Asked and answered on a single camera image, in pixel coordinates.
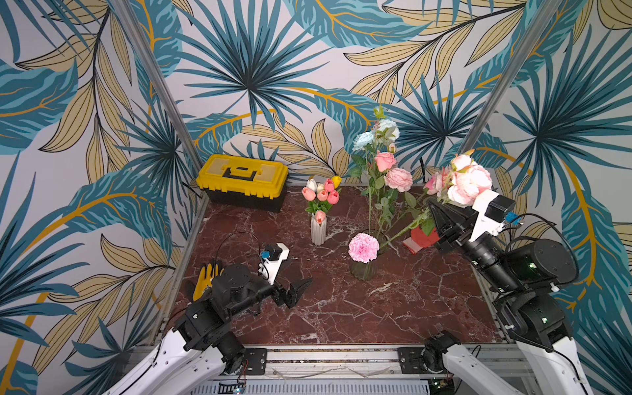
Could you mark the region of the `magenta rose stem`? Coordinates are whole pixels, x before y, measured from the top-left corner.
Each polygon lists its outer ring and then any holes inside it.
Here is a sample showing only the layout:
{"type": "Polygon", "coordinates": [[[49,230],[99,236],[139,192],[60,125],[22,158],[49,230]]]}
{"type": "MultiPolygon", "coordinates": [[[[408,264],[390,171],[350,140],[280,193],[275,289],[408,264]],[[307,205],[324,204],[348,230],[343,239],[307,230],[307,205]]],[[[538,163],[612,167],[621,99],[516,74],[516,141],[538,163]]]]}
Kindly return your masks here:
{"type": "Polygon", "coordinates": [[[430,201],[436,200],[439,203],[449,202],[449,176],[450,170],[448,168],[443,168],[432,174],[430,180],[427,181],[424,186],[424,192],[418,199],[416,207],[408,209],[413,219],[419,217],[419,215],[423,215],[427,211],[430,201]]]}

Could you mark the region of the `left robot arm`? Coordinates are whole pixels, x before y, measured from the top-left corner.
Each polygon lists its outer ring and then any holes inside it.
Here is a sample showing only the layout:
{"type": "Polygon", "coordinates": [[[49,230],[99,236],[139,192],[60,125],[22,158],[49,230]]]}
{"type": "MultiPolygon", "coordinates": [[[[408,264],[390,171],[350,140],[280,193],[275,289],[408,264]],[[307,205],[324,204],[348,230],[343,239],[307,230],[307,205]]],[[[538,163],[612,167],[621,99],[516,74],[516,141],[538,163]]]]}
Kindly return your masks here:
{"type": "Polygon", "coordinates": [[[245,265],[228,266],[187,307],[154,351],[103,393],[185,394],[206,380],[241,372],[246,351],[231,330],[232,319],[268,298],[292,308],[311,282],[301,279],[287,290],[245,265]]]}

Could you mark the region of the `pink carnation flower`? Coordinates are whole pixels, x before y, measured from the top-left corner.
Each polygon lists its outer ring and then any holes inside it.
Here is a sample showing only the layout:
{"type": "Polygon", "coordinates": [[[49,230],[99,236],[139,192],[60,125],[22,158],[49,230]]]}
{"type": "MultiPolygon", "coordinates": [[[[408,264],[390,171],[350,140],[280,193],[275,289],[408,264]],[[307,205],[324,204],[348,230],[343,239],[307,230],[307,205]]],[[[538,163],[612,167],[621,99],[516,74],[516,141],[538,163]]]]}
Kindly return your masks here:
{"type": "Polygon", "coordinates": [[[380,242],[367,233],[355,235],[348,245],[349,256],[358,263],[370,263],[377,258],[379,251],[380,242]]]}

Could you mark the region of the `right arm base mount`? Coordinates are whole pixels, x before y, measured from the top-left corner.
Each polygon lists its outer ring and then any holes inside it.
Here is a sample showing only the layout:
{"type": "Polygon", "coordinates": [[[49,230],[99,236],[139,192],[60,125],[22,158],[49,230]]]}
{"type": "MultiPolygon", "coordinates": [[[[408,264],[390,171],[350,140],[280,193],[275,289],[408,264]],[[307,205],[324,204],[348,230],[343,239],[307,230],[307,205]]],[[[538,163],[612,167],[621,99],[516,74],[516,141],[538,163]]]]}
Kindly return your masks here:
{"type": "Polygon", "coordinates": [[[441,353],[433,347],[400,347],[398,362],[404,375],[445,372],[441,353]]]}

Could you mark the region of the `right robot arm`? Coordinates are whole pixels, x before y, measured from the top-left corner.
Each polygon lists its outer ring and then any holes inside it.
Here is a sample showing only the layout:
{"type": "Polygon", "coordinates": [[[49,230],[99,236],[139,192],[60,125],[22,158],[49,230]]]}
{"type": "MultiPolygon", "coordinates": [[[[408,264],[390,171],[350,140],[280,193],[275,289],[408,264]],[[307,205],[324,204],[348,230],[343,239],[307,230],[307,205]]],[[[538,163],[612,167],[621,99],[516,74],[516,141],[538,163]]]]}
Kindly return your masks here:
{"type": "Polygon", "coordinates": [[[441,250],[460,250],[497,294],[500,327],[526,357],[544,394],[590,394],[574,333],[554,294],[578,279],[579,264],[564,237],[525,236],[523,246],[496,237],[520,225],[514,200],[486,191],[472,207],[427,201],[441,250]]]}

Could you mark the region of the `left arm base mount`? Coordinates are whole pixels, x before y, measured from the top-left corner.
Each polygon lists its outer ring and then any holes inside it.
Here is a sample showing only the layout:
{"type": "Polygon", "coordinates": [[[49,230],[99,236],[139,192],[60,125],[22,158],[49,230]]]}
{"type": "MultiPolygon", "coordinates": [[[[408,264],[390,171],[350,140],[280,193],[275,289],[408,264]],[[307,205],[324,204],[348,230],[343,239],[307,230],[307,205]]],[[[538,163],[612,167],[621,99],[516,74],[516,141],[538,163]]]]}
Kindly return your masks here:
{"type": "Polygon", "coordinates": [[[238,352],[229,352],[222,356],[223,375],[265,375],[268,363],[268,349],[245,348],[238,352]]]}

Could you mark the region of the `light pink peony bunch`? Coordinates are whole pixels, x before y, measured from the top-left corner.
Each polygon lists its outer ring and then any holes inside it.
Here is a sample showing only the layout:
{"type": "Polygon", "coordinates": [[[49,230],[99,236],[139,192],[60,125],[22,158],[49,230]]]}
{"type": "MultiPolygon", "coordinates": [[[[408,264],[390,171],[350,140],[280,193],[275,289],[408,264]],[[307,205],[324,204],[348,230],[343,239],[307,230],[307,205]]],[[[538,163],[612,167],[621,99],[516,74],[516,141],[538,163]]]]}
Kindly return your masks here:
{"type": "MultiPolygon", "coordinates": [[[[459,154],[450,161],[448,166],[443,167],[450,170],[449,202],[447,203],[457,207],[472,207],[479,194],[486,190],[492,190],[493,183],[490,173],[484,166],[473,159],[472,155],[474,152],[475,150],[472,149],[459,154]]],[[[413,219],[403,230],[382,242],[380,247],[386,247],[409,230],[419,227],[426,235],[429,235],[435,229],[434,219],[429,207],[423,215],[413,219]]]]}

